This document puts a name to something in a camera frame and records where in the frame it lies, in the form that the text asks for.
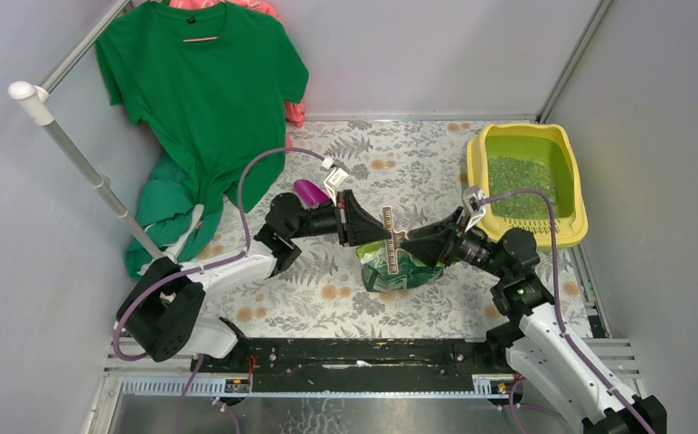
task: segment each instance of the white bracket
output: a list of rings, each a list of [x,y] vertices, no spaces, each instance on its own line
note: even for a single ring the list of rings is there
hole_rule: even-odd
[[[476,185],[472,185],[471,187],[468,187],[464,190],[464,204],[466,205],[467,210],[469,211],[469,221],[464,231],[468,231],[471,228],[475,227],[477,222],[479,222],[480,220],[482,220],[483,217],[485,217],[485,213],[487,212],[487,205],[481,204],[482,201],[485,200],[485,197],[485,192],[483,192],[482,189],[480,189]]]
[[[335,165],[335,160],[331,157],[323,160],[322,166],[330,170],[330,174],[323,181],[323,186],[327,191],[327,195],[333,201],[333,205],[338,205],[338,186],[349,177],[349,174],[341,167]]]

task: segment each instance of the purple object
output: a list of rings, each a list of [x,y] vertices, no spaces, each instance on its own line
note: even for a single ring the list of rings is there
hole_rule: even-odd
[[[296,194],[307,205],[307,208],[314,208],[320,203],[329,201],[327,193],[325,193],[315,183],[307,179],[299,179],[293,183],[293,188],[296,189]]]

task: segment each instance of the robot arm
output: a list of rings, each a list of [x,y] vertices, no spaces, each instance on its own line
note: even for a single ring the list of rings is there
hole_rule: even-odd
[[[401,248],[434,267],[463,260],[499,278],[491,288],[499,312],[509,322],[487,332],[486,344],[475,358],[487,354],[486,363],[508,364],[535,385],[576,429],[586,434],[645,433],[645,430],[613,396],[616,389],[647,420],[654,432],[666,433],[666,413],[654,397],[639,399],[621,382],[588,346],[569,328],[566,334],[557,324],[554,297],[535,275],[540,262],[533,235],[511,229],[498,242],[474,227],[483,211],[481,192],[466,191],[468,212],[457,208],[449,217],[409,231]],[[205,269],[208,262],[177,265],[168,258],[156,260],[146,271],[118,311],[118,319],[140,294],[161,279],[184,269],[205,271],[164,284],[150,295],[125,325],[128,332],[156,362],[180,352],[208,354],[231,364],[244,363],[237,354],[241,335],[233,324],[200,314],[205,293],[223,291],[253,280],[269,278],[287,269],[301,250],[294,239],[335,233],[344,246],[388,240],[382,224],[357,204],[351,190],[336,193],[335,200],[305,210],[292,193],[277,196],[266,223],[254,237],[250,249],[226,265]],[[608,388],[581,361],[567,337],[576,344],[599,371],[609,377]]]
[[[401,248],[431,267],[463,260],[499,278],[491,293],[498,311],[509,322],[487,332],[490,351],[486,353],[492,359],[487,362],[508,363],[521,373],[576,432],[646,432],[613,395],[613,389],[617,389],[656,433],[665,434],[665,408],[655,396],[640,399],[574,331],[567,328],[562,332],[554,312],[557,300],[534,272],[540,258],[533,234],[511,229],[498,242],[492,242],[474,227],[478,218],[473,216],[484,213],[479,205],[484,196],[480,194],[478,190],[465,192],[471,218],[459,207],[441,222],[408,232]],[[612,388],[581,360],[565,335],[609,378]]]
[[[118,321],[126,309],[155,283],[177,272],[200,268],[200,273],[164,284],[149,295],[127,320],[125,329],[155,361],[179,353],[227,356],[238,336],[219,318],[201,314],[205,294],[276,276],[290,267],[301,253],[293,239],[335,233],[343,246],[388,240],[383,225],[363,210],[352,190],[336,192],[335,202],[302,208],[297,196],[283,193],[272,200],[265,224],[250,248],[224,257],[175,264],[169,258],[154,261],[120,306]],[[225,265],[211,264],[234,259]]]

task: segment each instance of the litter tray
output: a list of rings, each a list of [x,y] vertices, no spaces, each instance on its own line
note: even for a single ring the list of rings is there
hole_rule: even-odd
[[[467,148],[468,181],[470,185],[478,185],[489,196],[488,156],[531,159],[547,166],[557,192],[554,205],[557,247],[571,247],[583,239],[589,229],[589,221],[580,193],[578,165],[562,127],[527,123],[490,124],[479,136],[472,138]],[[497,241],[511,228],[522,228],[535,235],[539,248],[549,249],[552,246],[548,219],[507,218],[494,215],[492,210],[493,207],[488,206],[485,217],[478,224],[491,240]]]

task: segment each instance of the green t-shirt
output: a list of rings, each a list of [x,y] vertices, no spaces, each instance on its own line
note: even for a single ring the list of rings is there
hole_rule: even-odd
[[[217,36],[208,42],[184,39]],[[110,103],[142,120],[187,173],[185,185],[205,213],[237,202],[245,165],[285,145],[284,99],[299,102],[308,72],[274,18],[219,3],[182,10],[145,2],[115,20],[96,42]],[[249,210],[282,171],[264,158],[245,180]]]

